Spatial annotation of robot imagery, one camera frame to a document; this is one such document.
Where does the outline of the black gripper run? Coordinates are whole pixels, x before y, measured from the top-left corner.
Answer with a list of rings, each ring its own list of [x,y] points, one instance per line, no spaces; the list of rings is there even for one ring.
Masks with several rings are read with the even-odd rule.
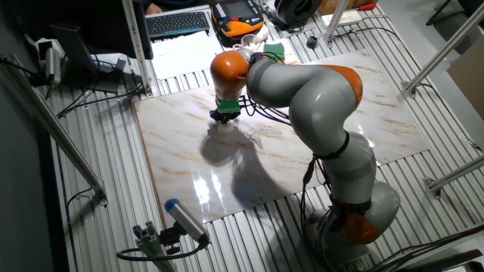
[[[228,122],[228,124],[231,124],[235,122],[237,117],[240,115],[240,111],[233,113],[220,113],[218,110],[210,110],[209,114],[217,124],[222,124],[222,122]]]

